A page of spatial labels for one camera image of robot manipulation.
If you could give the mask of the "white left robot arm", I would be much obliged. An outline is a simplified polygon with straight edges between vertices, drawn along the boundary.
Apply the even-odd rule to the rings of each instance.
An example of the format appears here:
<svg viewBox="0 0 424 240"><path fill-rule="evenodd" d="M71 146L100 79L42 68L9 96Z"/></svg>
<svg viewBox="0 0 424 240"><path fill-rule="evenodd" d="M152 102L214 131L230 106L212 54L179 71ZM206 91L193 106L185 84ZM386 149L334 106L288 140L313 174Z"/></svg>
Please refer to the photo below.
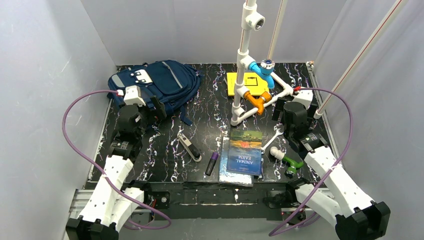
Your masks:
<svg viewBox="0 0 424 240"><path fill-rule="evenodd" d="M125 179L133 169L135 160L142 148L142 136L152 113L140 96L124 95L124 105L116 120L117 132L111 142L104 167L100 167L90 157L82 153L70 140L66 131L66 120L74 100L66 109L61 123L62 133L69 146L81 157L89 161L101 176L85 207L76 218L69 218L65 227L70 240L117 240L119 232L131 218L137 207L150 210L167 220L169 216L144 203L145 192L137 187L122 189Z"/></svg>

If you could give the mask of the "navy blue student backpack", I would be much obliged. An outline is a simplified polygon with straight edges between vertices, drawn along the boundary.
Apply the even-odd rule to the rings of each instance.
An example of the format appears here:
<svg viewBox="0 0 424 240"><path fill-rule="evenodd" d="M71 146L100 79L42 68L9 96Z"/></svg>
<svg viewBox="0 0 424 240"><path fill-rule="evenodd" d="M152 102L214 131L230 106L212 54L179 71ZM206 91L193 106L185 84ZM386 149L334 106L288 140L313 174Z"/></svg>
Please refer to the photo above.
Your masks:
<svg viewBox="0 0 424 240"><path fill-rule="evenodd" d="M154 120L162 119L157 119L155 115L152 96L164 104L167 117L179 112L180 120L191 126L192 121L186 117L186 104L197 95L202 78L203 75L189 64L162 60L118 71L108 79L107 85L112 91L139 86L141 97Z"/></svg>

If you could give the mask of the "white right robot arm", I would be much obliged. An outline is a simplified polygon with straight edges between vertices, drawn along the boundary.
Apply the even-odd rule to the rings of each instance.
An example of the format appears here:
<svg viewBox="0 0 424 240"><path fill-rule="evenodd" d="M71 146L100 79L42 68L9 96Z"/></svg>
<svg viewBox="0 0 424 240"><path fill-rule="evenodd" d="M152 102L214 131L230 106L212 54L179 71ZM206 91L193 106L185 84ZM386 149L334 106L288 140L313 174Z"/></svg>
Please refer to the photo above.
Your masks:
<svg viewBox="0 0 424 240"><path fill-rule="evenodd" d="M376 240L387 232L391 210L381 201L375 202L362 191L337 162L328 142L310 128L311 117L306 107L295 101L278 98L272 115L284 126L283 136L323 180L331 192L327 196L304 178L286 186L281 198L306 205L327 220L341 240Z"/></svg>

